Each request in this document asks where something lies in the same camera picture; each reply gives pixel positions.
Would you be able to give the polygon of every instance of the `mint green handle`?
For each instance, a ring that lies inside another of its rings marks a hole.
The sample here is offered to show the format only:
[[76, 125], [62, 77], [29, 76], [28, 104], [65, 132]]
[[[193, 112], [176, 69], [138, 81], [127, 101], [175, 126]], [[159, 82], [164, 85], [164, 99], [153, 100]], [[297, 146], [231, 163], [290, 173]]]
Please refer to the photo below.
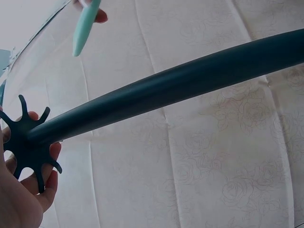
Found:
[[92, 0], [84, 7], [73, 36], [73, 56], [79, 56], [89, 37], [92, 25], [95, 21], [101, 0]]

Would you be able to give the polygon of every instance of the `white fabric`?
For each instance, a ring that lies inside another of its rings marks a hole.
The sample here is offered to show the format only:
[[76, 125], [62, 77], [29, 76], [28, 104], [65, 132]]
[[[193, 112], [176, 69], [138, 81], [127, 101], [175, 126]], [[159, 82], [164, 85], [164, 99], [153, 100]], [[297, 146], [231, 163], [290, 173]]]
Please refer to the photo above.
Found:
[[[50, 118], [143, 77], [304, 27], [302, 0], [103, 0], [72, 57], [68, 5], [9, 75], [4, 110]], [[304, 221], [304, 65], [63, 142], [44, 228], [293, 228]]]

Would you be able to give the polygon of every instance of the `dark teal rod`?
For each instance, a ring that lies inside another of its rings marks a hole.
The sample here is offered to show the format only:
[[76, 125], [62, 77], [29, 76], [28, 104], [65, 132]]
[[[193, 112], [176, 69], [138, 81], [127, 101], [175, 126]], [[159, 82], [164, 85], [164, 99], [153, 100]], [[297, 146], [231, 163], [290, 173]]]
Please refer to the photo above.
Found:
[[232, 47], [144, 78], [63, 113], [28, 133], [58, 142], [304, 62], [304, 29]]

